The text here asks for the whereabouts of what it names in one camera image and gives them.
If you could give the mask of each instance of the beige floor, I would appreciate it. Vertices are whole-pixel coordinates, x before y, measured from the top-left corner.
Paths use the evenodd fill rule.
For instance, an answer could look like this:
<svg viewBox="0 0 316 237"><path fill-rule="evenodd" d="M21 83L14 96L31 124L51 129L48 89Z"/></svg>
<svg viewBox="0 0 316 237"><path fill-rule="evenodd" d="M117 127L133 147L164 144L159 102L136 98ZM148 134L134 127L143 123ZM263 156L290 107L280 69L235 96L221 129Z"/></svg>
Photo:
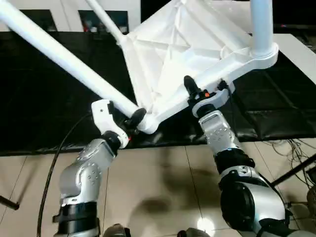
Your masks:
<svg viewBox="0 0 316 237"><path fill-rule="evenodd" d="M316 139L304 139L316 146ZM258 170L270 181L290 169L287 157L266 143L244 143ZM308 155L316 151L305 145ZM289 147L278 147L287 153ZM77 154L63 154L56 164L46 200L42 236L51 237L51 217L59 209L58 179ZM0 195L21 203L13 211L0 205L1 237L35 237L40 199L53 155L0 158ZM212 237L237 237L222 218L220 192L212 153L207 146L124 150L104 175L98 202L101 229L121 223L133 237L175 236L188 227L203 228ZM307 187L296 177L279 185L286 201L306 201ZM291 227L316 233L307 208L296 205Z"/></svg>

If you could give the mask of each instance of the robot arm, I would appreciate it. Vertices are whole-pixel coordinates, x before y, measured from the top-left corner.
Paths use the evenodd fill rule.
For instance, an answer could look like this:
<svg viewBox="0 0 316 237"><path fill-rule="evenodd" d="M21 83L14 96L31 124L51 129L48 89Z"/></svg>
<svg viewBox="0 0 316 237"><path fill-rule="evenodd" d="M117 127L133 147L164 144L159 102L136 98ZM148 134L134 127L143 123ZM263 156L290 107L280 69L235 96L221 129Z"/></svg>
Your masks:
<svg viewBox="0 0 316 237"><path fill-rule="evenodd" d="M228 94L225 91L229 90L228 86L222 85L219 91L209 94L206 90L201 91L188 76L185 86L190 95L188 103L193 115L199 119L221 175L221 209L229 226L245 237L315 237L288 228L280 195L256 171L253 159L245 154L223 114L216 110L227 101L221 95Z"/></svg>
<svg viewBox="0 0 316 237"><path fill-rule="evenodd" d="M95 139L78 155L60 176L60 210L53 222L58 223L55 236L96 237L100 235L97 200L102 175L128 143L127 134L118 127L110 113L109 100L92 104L94 122L102 139Z"/></svg>

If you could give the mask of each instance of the white cylinder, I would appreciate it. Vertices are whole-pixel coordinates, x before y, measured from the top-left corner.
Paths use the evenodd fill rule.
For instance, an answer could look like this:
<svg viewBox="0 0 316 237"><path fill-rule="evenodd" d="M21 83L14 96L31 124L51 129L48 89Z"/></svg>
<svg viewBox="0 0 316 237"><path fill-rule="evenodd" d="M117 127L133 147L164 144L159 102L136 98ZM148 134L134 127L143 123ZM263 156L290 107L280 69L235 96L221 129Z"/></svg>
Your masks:
<svg viewBox="0 0 316 237"><path fill-rule="evenodd" d="M95 12L95 14L99 17L101 22L108 28L114 38L118 43L124 38L124 35L116 26L116 24L112 21L112 19L108 16L102 6L97 2L97 0L86 0L91 9Z"/></svg>
<svg viewBox="0 0 316 237"><path fill-rule="evenodd" d="M0 0L0 21L7 24L27 42L101 98L113 101L115 106L126 116L131 117L138 109L134 103L6 0Z"/></svg>
<svg viewBox="0 0 316 237"><path fill-rule="evenodd" d="M272 0L251 0L252 49L255 58L264 58L273 53Z"/></svg>

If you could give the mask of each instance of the black stand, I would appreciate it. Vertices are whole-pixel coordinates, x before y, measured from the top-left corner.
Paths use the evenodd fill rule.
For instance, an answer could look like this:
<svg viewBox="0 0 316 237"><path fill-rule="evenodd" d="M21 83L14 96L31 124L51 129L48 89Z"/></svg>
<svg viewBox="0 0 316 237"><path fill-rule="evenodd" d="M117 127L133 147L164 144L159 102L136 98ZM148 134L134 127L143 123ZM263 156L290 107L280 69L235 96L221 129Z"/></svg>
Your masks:
<svg viewBox="0 0 316 237"><path fill-rule="evenodd" d="M11 202L10 200L0 196L0 203L5 205L13 210L19 209L20 205L18 203Z"/></svg>
<svg viewBox="0 0 316 237"><path fill-rule="evenodd" d="M281 177L279 177L278 179L276 179L274 182L271 183L271 185L274 187L274 186L282 183L283 181L289 179L290 177L292 177L296 173L300 172L301 170L303 170L304 168L306 168L310 164L314 163L315 161L316 161L316 154L314 154L312 157L308 158L306 161L299 164L294 169L290 170L286 174L284 174Z"/></svg>

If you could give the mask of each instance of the black foam mat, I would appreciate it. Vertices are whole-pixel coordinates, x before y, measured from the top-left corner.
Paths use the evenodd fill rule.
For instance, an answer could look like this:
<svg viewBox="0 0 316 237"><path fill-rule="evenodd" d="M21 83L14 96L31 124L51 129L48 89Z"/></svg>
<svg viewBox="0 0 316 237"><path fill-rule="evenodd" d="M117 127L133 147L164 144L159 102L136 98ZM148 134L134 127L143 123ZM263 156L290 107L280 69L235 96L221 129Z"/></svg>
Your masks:
<svg viewBox="0 0 316 237"><path fill-rule="evenodd" d="M123 54L111 36L50 33L107 82L135 102ZM73 124L99 98L18 35L0 33L0 155L56 151ZM233 110L240 141L316 136L316 85L282 53L266 70L235 80ZM232 108L220 109L232 124ZM116 112L119 120L124 116ZM66 141L64 152L78 151L99 137L92 118ZM151 135L139 134L127 148L205 143L189 109L167 119Z"/></svg>

